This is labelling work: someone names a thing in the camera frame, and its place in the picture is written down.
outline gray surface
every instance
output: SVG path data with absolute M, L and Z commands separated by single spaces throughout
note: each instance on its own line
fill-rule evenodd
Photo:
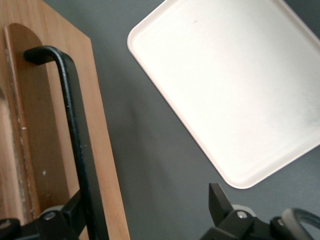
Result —
M 161 0 L 45 2 L 91 38 L 132 240 L 199 239 L 213 225 L 215 182 L 263 221 L 289 207 L 320 215 L 319 147 L 250 189 L 219 176 L 127 48 L 129 31 Z M 287 2 L 320 37 L 320 1 Z

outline white tray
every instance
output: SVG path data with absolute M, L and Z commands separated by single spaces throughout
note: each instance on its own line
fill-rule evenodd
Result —
M 229 185 L 320 144 L 320 41 L 283 1 L 166 0 L 128 47 Z

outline black metal handle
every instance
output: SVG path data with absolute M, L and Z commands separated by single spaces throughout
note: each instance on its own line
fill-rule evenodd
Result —
M 37 65 L 56 62 L 89 238 L 109 239 L 75 63 L 53 46 L 35 47 L 23 56 Z

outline gray table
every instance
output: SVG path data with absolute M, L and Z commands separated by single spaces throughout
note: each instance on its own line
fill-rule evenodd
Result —
M 319 147 L 256 186 L 235 189 L 159 94 L 130 54 L 127 36 L 162 0 L 45 2 L 91 38 L 132 240 L 199 239 L 213 225 L 209 183 L 220 183 L 232 203 L 266 222 L 289 207 L 320 216 Z M 320 0 L 287 3 L 320 38 Z

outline black clamp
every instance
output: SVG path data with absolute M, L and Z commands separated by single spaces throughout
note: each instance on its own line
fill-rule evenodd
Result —
M 265 223 L 245 210 L 236 210 L 218 183 L 209 185 L 209 210 L 215 227 L 201 240 L 313 240 L 301 223 L 320 229 L 320 217 L 288 208 Z

